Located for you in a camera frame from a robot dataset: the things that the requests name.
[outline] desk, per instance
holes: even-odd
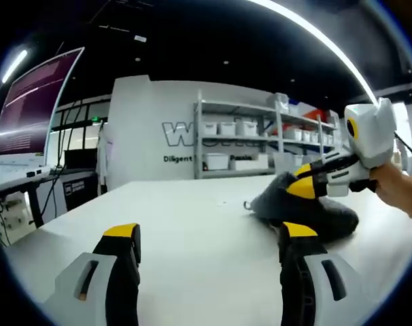
[[[129,183],[44,225],[7,255],[42,302],[60,271],[92,252],[106,229],[137,222],[140,325],[279,325],[275,234],[243,208],[273,177]],[[342,255],[380,302],[412,258],[412,219],[370,191],[338,201],[356,210],[360,224],[329,251]]]

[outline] monitor screen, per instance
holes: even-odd
[[[0,156],[44,156],[52,114],[82,50],[45,61],[14,81],[0,116]]]

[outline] white table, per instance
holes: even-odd
[[[54,279],[103,232],[141,225],[140,325],[279,325],[275,234],[243,208],[274,176],[134,182],[68,212],[7,249],[18,278],[43,302]],[[412,219],[370,191],[339,198],[360,224],[329,247],[362,276],[374,302],[412,258]]]

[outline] fluorescent light strip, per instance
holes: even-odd
[[[319,39],[327,48],[333,51],[334,54],[337,55],[339,59],[347,66],[347,68],[351,71],[354,77],[358,80],[360,85],[363,87],[364,91],[368,94],[369,98],[371,99],[372,103],[375,106],[378,106],[377,98],[375,97],[373,91],[369,87],[366,80],[363,78],[362,74],[357,70],[356,66],[351,62],[350,59],[343,53],[339,47],[334,44],[323,32],[319,29],[314,27],[310,22],[305,20],[303,17],[295,14],[293,11],[289,10],[288,8],[279,5],[278,3],[272,2],[271,0],[248,0],[253,3],[257,3],[265,8],[273,10],[278,14],[285,16],[287,19],[290,19],[292,22],[296,23],[297,25],[303,27],[306,31],[311,33],[314,37]]]
[[[14,70],[18,67],[18,65],[23,61],[25,56],[27,56],[28,52],[26,50],[21,51],[21,53],[17,56],[17,58],[13,61],[11,66],[8,68],[7,72],[2,78],[2,82],[5,83],[8,78],[10,78],[11,74],[13,73]]]

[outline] metal shelving unit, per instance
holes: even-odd
[[[294,139],[284,139],[282,128],[277,128],[278,135],[276,137],[246,137],[246,136],[224,136],[224,135],[203,135],[201,132],[203,123],[203,114],[214,115],[231,115],[234,117],[250,117],[258,120],[259,134],[264,133],[264,120],[276,121],[278,126],[283,123],[297,124],[303,126],[316,127],[319,134],[323,130],[333,131],[336,127],[331,124],[321,122],[320,116],[317,120],[312,120],[307,117],[298,117],[289,113],[280,112],[280,103],[275,101],[275,107],[267,107],[261,105],[251,105],[246,103],[234,103],[227,101],[213,101],[202,98],[201,91],[199,97],[194,104],[194,177],[195,179],[208,179],[219,177],[242,177],[249,175],[273,175],[274,168],[264,170],[211,170],[203,171],[203,141],[228,141],[228,142],[248,142],[258,143],[260,153],[266,152],[268,144],[277,143],[279,153],[284,153],[284,145],[296,145],[306,149],[314,149],[320,151],[322,155],[324,148],[330,149],[334,145],[324,145],[323,137],[320,137],[319,144],[307,143],[304,141],[295,141]]]

